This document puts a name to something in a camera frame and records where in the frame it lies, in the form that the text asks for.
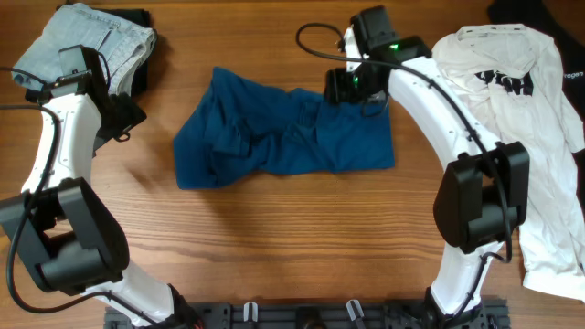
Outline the blue polo shirt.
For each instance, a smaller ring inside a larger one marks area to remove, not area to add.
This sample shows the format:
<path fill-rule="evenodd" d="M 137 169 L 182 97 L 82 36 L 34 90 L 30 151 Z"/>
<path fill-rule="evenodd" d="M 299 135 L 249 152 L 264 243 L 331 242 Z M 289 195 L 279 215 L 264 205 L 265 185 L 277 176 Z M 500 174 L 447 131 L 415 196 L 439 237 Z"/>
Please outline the blue polo shirt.
<path fill-rule="evenodd" d="M 174 157 L 183 190 L 229 186 L 257 171 L 336 174 L 395 165 L 387 107 L 331 104 L 221 67 L 175 136 Z"/>

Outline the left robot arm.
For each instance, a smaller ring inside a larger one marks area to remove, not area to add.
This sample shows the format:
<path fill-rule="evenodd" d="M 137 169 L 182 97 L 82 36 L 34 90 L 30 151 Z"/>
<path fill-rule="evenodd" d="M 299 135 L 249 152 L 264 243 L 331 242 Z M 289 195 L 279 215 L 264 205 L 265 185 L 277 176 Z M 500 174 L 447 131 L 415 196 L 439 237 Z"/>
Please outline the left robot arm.
<path fill-rule="evenodd" d="M 30 106 L 43 122 L 33 169 L 19 196 L 1 203 L 10 296 L 28 313 L 95 298 L 131 328 L 203 327 L 175 287 L 131 261 L 122 227 L 90 186 L 96 151 L 128 141 L 144 111 L 128 94 L 109 93 L 110 71 L 96 49 L 77 45 L 58 57 L 62 76 L 44 82 Z"/>

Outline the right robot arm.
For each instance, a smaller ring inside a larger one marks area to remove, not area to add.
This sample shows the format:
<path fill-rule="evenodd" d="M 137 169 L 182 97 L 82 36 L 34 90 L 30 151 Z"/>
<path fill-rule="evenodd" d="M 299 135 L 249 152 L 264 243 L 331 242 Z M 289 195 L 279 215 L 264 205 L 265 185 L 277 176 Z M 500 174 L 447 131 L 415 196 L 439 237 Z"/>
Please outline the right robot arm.
<path fill-rule="evenodd" d="M 483 300 L 490 264 L 512 258 L 512 235 L 527 216 L 529 156 L 479 123 L 449 88 L 419 37 L 401 38 L 387 10 L 354 15 L 338 44 L 342 69 L 327 73 L 334 103 L 392 99 L 418 124 L 443 177 L 433 217 L 445 242 L 438 275 L 422 300 L 383 305 L 385 328 L 506 328 L 506 302 Z"/>

